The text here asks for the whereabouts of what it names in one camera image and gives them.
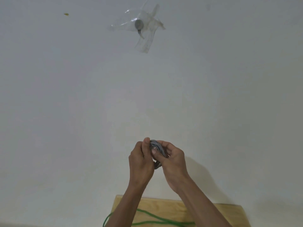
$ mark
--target plastic bag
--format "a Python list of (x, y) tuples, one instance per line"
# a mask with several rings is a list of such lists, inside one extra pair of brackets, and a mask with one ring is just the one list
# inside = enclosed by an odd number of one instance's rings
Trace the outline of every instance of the plastic bag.
[(155, 18), (160, 7), (159, 4), (154, 7), (151, 13), (148, 13), (143, 10), (146, 3), (147, 1), (140, 9), (127, 10), (108, 27), (111, 31), (127, 30), (137, 32), (140, 39), (135, 48), (142, 53), (148, 53), (157, 28), (160, 27), (161, 29), (165, 29), (163, 23)]

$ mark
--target wooden plank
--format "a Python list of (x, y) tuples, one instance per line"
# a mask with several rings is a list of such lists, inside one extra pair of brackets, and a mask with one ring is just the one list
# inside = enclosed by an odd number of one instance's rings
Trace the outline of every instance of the wooden plank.
[[(112, 212), (116, 209), (121, 201), (122, 195), (116, 195)], [(215, 204), (217, 209), (229, 221), (233, 227), (251, 227), (242, 206), (229, 204)], [(156, 199), (156, 198), (141, 198), (138, 206), (139, 209), (146, 210), (159, 217), (167, 218), (174, 221), (193, 221), (191, 215), (187, 211), (182, 201)], [(157, 220), (142, 212), (136, 212), (134, 217), (135, 222)], [(157, 224), (144, 224), (142, 227), (159, 227)]]

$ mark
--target left hand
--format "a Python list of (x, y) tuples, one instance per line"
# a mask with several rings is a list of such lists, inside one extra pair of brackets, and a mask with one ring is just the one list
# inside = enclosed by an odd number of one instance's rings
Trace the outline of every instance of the left hand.
[(149, 149), (150, 139), (137, 142), (130, 156), (129, 187), (144, 190), (154, 174), (154, 161)]

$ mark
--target green wire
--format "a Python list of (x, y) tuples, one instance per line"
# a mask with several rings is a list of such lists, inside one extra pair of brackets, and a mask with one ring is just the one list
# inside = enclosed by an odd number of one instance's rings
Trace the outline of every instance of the green wire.
[[(159, 225), (175, 225), (175, 226), (179, 226), (179, 227), (185, 227), (184, 225), (194, 225), (195, 223), (192, 222), (179, 222), (179, 221), (173, 221), (170, 219), (165, 219), (162, 217), (159, 217), (155, 214), (152, 214), (146, 210), (141, 210), (141, 209), (137, 209), (137, 211), (142, 212), (142, 213), (146, 213), (147, 215), (157, 218), (158, 220), (161, 221), (142, 221), (142, 222), (137, 222), (137, 223), (132, 223), (132, 225), (143, 225), (143, 224), (159, 224)], [(105, 226), (105, 223), (107, 221), (107, 219), (112, 215), (113, 213), (110, 213), (104, 220), (103, 223), (103, 227)]]

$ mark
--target forearm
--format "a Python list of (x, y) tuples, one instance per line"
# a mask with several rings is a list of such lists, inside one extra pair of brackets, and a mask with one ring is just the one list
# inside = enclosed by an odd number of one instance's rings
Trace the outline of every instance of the forearm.
[(144, 188), (128, 187), (105, 227), (130, 227)]
[(197, 227), (232, 227), (191, 178), (180, 183), (178, 194)]

